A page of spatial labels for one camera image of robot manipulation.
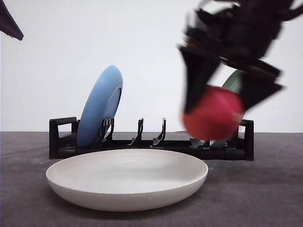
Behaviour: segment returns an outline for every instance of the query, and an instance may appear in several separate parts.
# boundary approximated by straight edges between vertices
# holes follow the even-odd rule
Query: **robotic arm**
[[[187,44],[179,47],[187,67],[184,112],[190,114],[203,98],[206,83],[221,62],[241,72],[238,95],[246,111],[282,88],[275,83],[280,70],[260,58],[282,23],[303,13],[303,4],[292,10],[294,0],[221,0],[238,5],[210,14],[201,8],[209,1],[200,3],[195,26],[187,26]]]

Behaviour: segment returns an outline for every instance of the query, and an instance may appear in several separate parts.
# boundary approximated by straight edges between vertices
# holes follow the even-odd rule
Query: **gray surface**
[[[183,132],[168,133],[172,137],[188,138]],[[209,175],[198,192],[143,212],[102,212],[64,201],[45,178],[57,161],[48,159],[48,133],[1,134],[2,227],[303,226],[303,134],[257,133],[254,162],[206,161]]]

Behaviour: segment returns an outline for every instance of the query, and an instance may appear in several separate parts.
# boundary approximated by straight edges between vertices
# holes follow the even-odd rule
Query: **white backdrop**
[[[51,118],[80,118],[111,64],[124,77],[116,131],[136,131],[141,117],[145,131],[159,131],[162,117],[168,131],[183,130],[185,74],[176,45],[198,2],[5,0],[25,37],[1,35],[1,130],[48,131]],[[266,58],[285,71],[279,82],[287,88],[246,114],[256,131],[303,132],[302,25],[303,17],[285,23]],[[211,83],[222,85],[232,71],[222,66]]]

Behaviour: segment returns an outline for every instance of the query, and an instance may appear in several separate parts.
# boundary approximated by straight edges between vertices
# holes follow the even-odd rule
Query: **dish rack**
[[[195,156],[201,160],[254,160],[254,122],[242,120],[239,126],[245,127],[244,137],[239,136],[239,128],[227,140],[223,148],[212,148],[210,142],[201,140],[166,140],[166,119],[162,120],[162,131],[157,138],[143,140],[143,118],[138,121],[138,131],[135,138],[129,140],[114,140],[114,118],[104,119],[100,128],[100,140],[86,147],[77,147],[77,132],[80,120],[76,117],[51,119],[49,121],[49,158],[61,159],[76,155],[115,149],[163,149]],[[71,124],[71,134],[59,137],[58,126]]]

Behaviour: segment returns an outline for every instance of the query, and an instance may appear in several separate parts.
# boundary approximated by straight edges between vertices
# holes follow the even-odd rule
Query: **red ball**
[[[183,122],[188,133],[199,140],[220,140],[235,132],[244,111],[236,93],[207,86],[191,112],[183,114]]]

